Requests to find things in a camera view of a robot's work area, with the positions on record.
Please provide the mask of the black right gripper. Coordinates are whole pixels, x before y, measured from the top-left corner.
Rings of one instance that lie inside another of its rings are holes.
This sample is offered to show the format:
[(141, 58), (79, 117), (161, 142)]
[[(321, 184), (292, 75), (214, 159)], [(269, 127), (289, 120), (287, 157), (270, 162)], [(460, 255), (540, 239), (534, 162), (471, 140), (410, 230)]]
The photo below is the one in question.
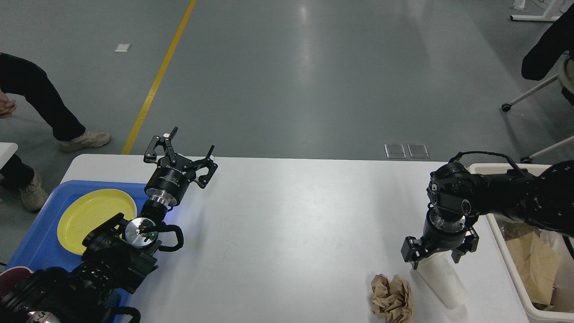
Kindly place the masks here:
[(409, 262), (413, 270), (417, 270), (420, 260), (437, 252), (451, 251), (453, 262), (458, 264), (462, 256), (478, 248), (479, 236), (473, 228), (477, 221), (477, 215), (449, 221), (439, 209), (428, 209), (422, 237), (404, 238), (400, 248), (404, 262)]

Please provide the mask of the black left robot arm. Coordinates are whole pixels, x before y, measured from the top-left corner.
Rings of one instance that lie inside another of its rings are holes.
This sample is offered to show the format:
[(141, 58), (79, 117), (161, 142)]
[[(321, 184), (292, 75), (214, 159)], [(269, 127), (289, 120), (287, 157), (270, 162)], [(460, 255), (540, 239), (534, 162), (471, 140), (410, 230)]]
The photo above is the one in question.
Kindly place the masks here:
[(135, 219), (117, 213), (84, 237), (86, 248), (72, 271), (59, 266), (41, 269), (1, 289), (3, 323), (105, 323), (118, 315), (141, 321), (135, 307), (111, 306), (116, 289), (135, 293), (146, 276), (157, 269), (154, 254), (175, 252), (184, 246), (178, 225), (167, 224), (166, 214), (181, 204), (191, 183), (209, 184), (217, 171), (214, 146), (203, 159), (176, 153), (172, 140), (178, 127), (150, 141), (143, 161), (156, 169), (145, 186), (148, 200)]

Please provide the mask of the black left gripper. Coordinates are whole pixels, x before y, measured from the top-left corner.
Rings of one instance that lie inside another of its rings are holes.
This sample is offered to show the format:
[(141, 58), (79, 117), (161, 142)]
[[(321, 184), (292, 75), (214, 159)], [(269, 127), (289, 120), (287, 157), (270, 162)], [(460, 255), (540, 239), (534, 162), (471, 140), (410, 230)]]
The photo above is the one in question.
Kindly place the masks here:
[[(170, 133), (154, 135), (143, 154), (144, 163), (157, 165), (145, 186), (145, 194), (150, 200), (166, 207), (178, 206), (192, 182), (199, 188), (206, 188), (218, 168), (213, 159), (215, 145), (211, 145), (202, 159), (189, 160), (183, 155), (176, 155), (172, 139), (177, 132), (178, 127), (174, 127)], [(158, 147), (163, 149), (163, 156), (156, 152)]]

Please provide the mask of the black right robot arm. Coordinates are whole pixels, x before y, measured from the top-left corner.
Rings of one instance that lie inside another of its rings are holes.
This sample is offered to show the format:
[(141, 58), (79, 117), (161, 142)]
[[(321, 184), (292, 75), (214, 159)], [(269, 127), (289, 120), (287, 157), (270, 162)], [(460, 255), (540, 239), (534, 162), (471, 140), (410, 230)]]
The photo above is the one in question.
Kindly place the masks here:
[(429, 198), (423, 234), (404, 239), (404, 262), (418, 264), (435, 253), (451, 251), (454, 262), (475, 252), (479, 236), (473, 226), (481, 215), (501, 214), (519, 223), (574, 235), (573, 161), (554, 164), (540, 175), (520, 168), (507, 155), (510, 169), (502, 174), (472, 174), (453, 156), (429, 175)]

